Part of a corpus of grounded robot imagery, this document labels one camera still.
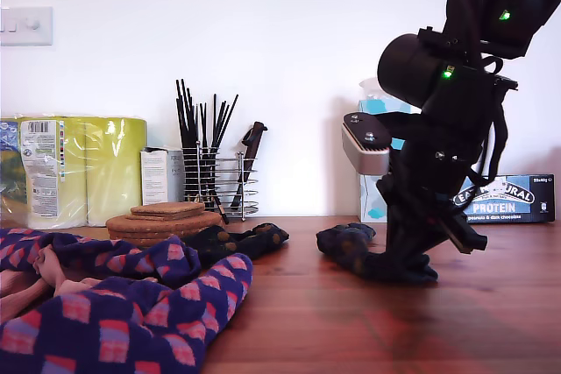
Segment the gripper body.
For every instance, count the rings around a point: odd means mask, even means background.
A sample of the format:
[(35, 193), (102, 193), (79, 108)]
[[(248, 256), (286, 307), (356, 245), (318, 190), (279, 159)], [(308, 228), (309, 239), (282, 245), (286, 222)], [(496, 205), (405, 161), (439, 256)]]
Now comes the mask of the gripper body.
[(400, 203), (405, 214), (407, 206), (439, 210), (444, 242), (450, 240), (459, 252), (470, 254), (483, 251), (487, 237), (472, 228), (452, 199), (461, 188), (460, 178), (465, 170), (465, 166), (449, 159), (430, 159), (413, 150), (392, 150), (388, 173), (377, 182), (377, 187), (387, 204), (387, 214), (394, 203)]

